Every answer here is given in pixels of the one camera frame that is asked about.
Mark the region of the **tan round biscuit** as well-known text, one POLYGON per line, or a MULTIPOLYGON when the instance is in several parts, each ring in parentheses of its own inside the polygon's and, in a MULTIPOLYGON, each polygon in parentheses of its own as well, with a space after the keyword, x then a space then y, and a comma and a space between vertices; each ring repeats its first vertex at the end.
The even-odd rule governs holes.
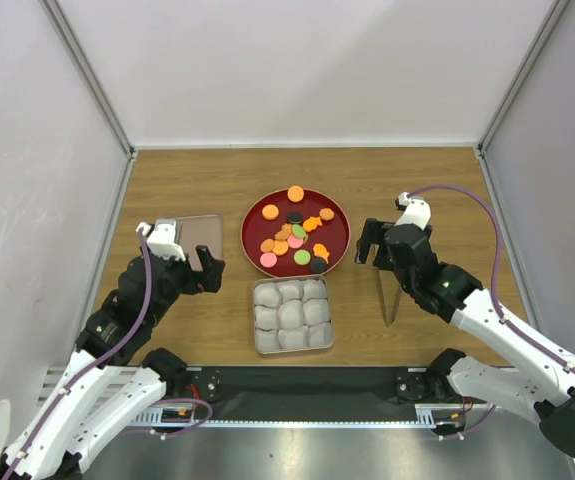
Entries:
POLYGON ((293 185, 288 188, 287 197, 290 202, 299 203, 304 199, 304 189, 299 185, 293 185))

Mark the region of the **metal tongs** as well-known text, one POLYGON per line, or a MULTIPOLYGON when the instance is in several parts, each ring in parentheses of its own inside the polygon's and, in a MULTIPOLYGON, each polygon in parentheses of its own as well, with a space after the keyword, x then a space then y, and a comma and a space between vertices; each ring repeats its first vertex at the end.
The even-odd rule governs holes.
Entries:
POLYGON ((391 327, 396 320, 402 288, 391 270, 378 270, 376 267, 377 292, 379 295, 381 314, 386 327, 391 327))

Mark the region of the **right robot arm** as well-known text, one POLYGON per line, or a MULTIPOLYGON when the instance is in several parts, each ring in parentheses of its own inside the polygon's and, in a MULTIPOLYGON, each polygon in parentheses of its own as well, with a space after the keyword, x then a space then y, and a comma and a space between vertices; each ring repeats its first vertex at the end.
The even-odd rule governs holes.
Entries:
POLYGON ((507 372, 447 349, 432 363, 429 394, 441 402, 475 397, 536 424, 558 450, 575 458, 575 354, 556 345, 505 307, 463 268, 441 262, 431 229, 369 218, 357 242, 356 261, 371 249, 375 266, 392 272, 416 305, 478 338, 513 366, 507 372))

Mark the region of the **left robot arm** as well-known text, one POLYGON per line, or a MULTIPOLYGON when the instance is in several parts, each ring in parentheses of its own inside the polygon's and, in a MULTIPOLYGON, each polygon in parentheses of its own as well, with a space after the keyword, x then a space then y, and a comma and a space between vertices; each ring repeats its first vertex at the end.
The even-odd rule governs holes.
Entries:
POLYGON ((2 451, 0 479, 79 479, 116 436, 153 406, 178 404, 181 411, 181 427, 149 429, 159 440, 211 419, 212 406, 194 385, 187 364, 164 348, 149 352, 116 393, 98 401, 180 296, 221 288, 224 261, 198 245, 200 267, 193 269, 179 243, 180 231, 168 219, 138 225, 139 256, 86 321, 38 413, 2 451))

